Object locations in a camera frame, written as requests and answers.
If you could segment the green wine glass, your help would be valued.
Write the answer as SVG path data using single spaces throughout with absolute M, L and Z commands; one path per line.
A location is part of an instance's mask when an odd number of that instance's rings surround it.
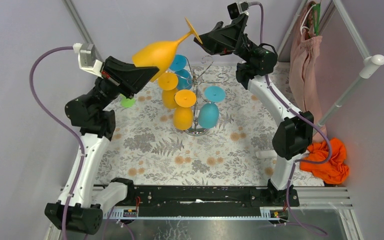
M 120 100 L 120 105 L 123 107 L 123 108 L 131 108 L 135 105 L 136 103 L 136 99 L 133 97 L 133 98 L 128 98 L 128 97 L 125 97 L 124 95 L 120 95 L 121 97 L 121 100 Z

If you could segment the orange wine glass back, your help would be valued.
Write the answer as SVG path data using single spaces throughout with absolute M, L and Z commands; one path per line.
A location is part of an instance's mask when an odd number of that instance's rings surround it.
M 159 71 L 150 79 L 151 82 L 157 80 L 158 77 L 167 71 L 175 58 L 178 46 L 190 35 L 194 35 L 198 42 L 203 44 L 199 34 L 186 17 L 185 21 L 189 27 L 189 32 L 184 36 L 174 41 L 158 41 L 150 43 L 131 57 L 132 63 L 136 67 L 157 67 L 159 69 Z

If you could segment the blue wine glass back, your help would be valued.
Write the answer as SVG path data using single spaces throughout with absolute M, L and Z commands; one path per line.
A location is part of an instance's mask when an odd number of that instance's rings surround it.
M 176 88 L 180 90 L 190 90 L 192 88 L 191 74 L 186 70 L 188 60 L 184 55 L 176 54 L 169 66 L 169 69 L 177 76 L 178 83 Z

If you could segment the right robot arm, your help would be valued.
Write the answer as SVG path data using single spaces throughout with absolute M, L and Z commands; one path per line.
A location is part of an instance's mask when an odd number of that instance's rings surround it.
M 279 206 L 287 199 L 286 193 L 292 190 L 294 162 L 312 143 L 314 117 L 309 111 L 300 111 L 271 82 L 269 74 L 277 64 L 277 52 L 270 44 L 255 44 L 248 38 L 247 21 L 244 13 L 228 25 L 219 21 L 211 31 L 195 37 L 194 42 L 212 56 L 234 54 L 240 57 L 244 62 L 236 65 L 236 80 L 265 105 L 275 120 L 277 130 L 272 146 L 277 163 L 268 181 L 266 198 L 271 205 Z

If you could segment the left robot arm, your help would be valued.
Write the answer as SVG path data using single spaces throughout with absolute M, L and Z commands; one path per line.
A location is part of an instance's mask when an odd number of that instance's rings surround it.
M 132 98 L 163 74 L 167 66 L 161 60 L 141 61 L 136 57 L 132 63 L 112 56 L 100 61 L 88 53 L 79 53 L 77 60 L 80 69 L 95 75 L 96 80 L 88 93 L 64 107 L 71 123 L 67 129 L 79 128 L 74 133 L 79 147 L 62 193 L 55 203 L 46 205 L 44 213 L 63 234 L 71 231 L 94 235 L 112 207 L 119 202 L 128 206 L 135 200 L 133 182 L 125 178 L 111 181 L 93 195 L 98 167 L 116 129 L 115 112 L 106 108 L 120 95 Z

